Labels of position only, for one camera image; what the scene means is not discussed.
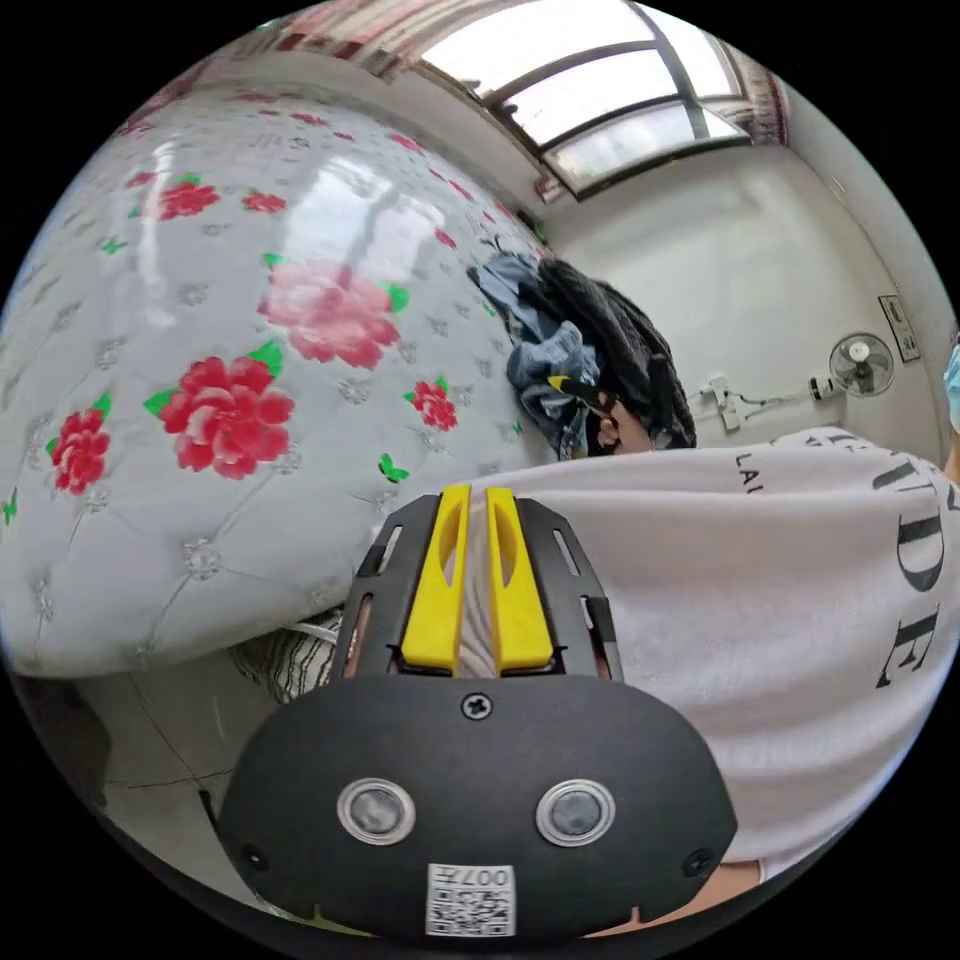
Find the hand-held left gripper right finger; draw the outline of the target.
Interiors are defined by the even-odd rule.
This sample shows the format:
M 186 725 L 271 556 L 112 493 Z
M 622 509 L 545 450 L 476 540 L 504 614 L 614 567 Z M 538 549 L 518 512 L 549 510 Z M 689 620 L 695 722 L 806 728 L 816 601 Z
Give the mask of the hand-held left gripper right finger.
M 498 675 L 543 671 L 553 641 L 540 599 L 519 508 L 508 488 L 485 493 L 490 632 Z

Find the person's right hand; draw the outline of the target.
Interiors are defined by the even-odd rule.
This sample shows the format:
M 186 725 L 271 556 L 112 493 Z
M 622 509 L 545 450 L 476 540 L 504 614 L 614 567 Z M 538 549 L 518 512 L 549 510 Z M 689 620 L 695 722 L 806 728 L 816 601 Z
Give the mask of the person's right hand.
M 643 424 L 619 401 L 600 417 L 597 443 L 608 453 L 641 454 L 654 450 L 653 441 Z

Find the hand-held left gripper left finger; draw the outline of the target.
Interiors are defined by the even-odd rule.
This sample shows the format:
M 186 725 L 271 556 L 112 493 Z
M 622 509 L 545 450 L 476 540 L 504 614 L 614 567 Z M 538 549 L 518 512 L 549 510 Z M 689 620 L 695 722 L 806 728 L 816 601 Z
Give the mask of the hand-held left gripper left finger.
M 471 494 L 470 485 L 460 484 L 437 498 L 400 645 L 409 671 L 457 671 Z

